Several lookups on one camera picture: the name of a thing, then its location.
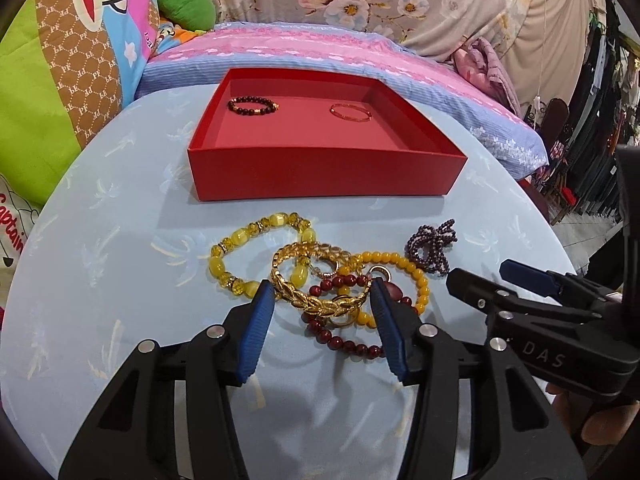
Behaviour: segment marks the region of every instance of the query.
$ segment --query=green pillow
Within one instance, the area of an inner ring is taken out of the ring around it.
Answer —
[[[216,24],[211,0],[158,0],[158,9],[185,30],[211,30]]]

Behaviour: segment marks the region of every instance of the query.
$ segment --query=screw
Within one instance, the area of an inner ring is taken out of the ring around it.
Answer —
[[[507,349],[507,342],[501,337],[494,337],[489,341],[489,346],[495,351],[502,352]]]
[[[223,327],[222,325],[212,325],[207,328],[207,337],[218,339],[223,335],[225,335],[225,327]]]
[[[435,335],[438,333],[438,328],[434,325],[425,323],[424,325],[420,326],[418,332],[420,332],[420,334],[425,337],[435,337]]]
[[[138,345],[138,351],[143,354],[148,354],[156,347],[156,343],[151,339],[146,339]]]

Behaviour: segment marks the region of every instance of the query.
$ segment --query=open red box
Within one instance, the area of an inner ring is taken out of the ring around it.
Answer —
[[[280,107],[273,114],[238,115],[227,104],[240,96],[266,97]],[[333,104],[354,104],[372,117],[340,119],[330,112]],[[203,201],[443,195],[466,162],[430,120],[377,79],[281,68],[229,70],[188,154]]]

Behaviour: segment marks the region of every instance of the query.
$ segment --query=floor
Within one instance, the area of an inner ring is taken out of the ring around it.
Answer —
[[[583,276],[589,258],[604,245],[607,232],[614,226],[615,220],[611,217],[571,213],[551,228],[574,264],[576,273]]]

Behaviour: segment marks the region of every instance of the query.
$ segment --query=pink and blue bed sheet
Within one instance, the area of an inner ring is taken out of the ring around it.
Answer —
[[[230,68],[303,68],[379,79],[455,118],[519,180],[547,164],[540,136],[453,69],[377,34],[324,25],[222,23],[149,60],[136,97],[219,83]]]

